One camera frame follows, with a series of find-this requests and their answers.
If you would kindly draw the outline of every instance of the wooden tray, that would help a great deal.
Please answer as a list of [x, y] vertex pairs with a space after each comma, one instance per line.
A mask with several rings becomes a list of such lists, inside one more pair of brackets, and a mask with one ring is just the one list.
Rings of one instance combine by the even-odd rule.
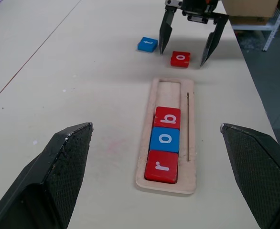
[[[149, 181], [144, 178], [154, 112], [157, 106], [180, 108], [180, 150], [176, 184]], [[194, 127], [194, 83], [189, 79], [154, 79], [147, 113], [142, 131], [140, 152], [136, 171], [136, 184], [167, 192], [192, 194], [196, 188], [195, 168], [195, 127]]]

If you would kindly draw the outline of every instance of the floor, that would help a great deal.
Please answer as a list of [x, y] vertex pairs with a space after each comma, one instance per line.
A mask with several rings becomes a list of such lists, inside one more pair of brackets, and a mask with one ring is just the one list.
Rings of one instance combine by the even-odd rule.
[[280, 143], [280, 31], [267, 52], [258, 49], [260, 42], [254, 42], [254, 47], [250, 47], [243, 45], [241, 35], [237, 37], [277, 141]]

